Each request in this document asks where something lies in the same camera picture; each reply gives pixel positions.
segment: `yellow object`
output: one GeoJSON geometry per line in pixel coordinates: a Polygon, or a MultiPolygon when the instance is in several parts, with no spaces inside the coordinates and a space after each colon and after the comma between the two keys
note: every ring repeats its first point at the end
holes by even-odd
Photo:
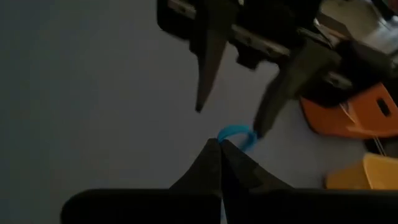
{"type": "Polygon", "coordinates": [[[361,162],[329,174],[326,187],[398,190],[398,159],[367,153],[361,162]]]}

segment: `blue loop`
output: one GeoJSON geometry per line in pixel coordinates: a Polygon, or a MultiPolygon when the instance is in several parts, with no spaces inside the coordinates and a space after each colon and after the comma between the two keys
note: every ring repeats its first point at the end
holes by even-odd
{"type": "Polygon", "coordinates": [[[231,125],[223,128],[217,135],[217,140],[221,143],[224,139],[235,134],[247,134],[248,139],[239,147],[242,151],[247,151],[257,142],[257,134],[246,125],[231,125]]]}

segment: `blue rubber band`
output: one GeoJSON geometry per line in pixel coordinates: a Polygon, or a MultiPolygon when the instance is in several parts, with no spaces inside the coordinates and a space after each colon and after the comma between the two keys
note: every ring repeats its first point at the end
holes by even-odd
{"type": "Polygon", "coordinates": [[[235,134],[247,134],[248,138],[240,145],[242,151],[247,151],[257,142],[257,134],[252,131],[251,127],[246,125],[231,125],[223,128],[217,135],[217,140],[221,143],[224,139],[235,134]]]}

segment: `gray surface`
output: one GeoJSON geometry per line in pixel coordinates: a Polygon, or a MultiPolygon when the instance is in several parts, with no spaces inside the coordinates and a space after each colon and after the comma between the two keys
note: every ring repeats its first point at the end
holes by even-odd
{"type": "MultiPolygon", "coordinates": [[[[196,114],[196,58],[159,30],[154,1],[10,2],[0,7],[0,223],[57,223],[85,189],[169,187],[219,129],[252,123],[277,71],[252,73],[227,47],[196,114]]],[[[359,141],[311,133],[297,102],[248,152],[296,187],[319,187],[362,153],[359,141]]]]}

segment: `orange object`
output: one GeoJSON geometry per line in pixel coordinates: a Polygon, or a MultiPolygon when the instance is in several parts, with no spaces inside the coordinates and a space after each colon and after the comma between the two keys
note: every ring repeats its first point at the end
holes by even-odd
{"type": "Polygon", "coordinates": [[[398,135],[398,107],[382,83],[335,108],[300,101],[316,133],[361,139],[398,135]]]}
{"type": "Polygon", "coordinates": [[[398,190],[398,159],[367,153],[363,160],[327,176],[327,189],[398,190]]]}

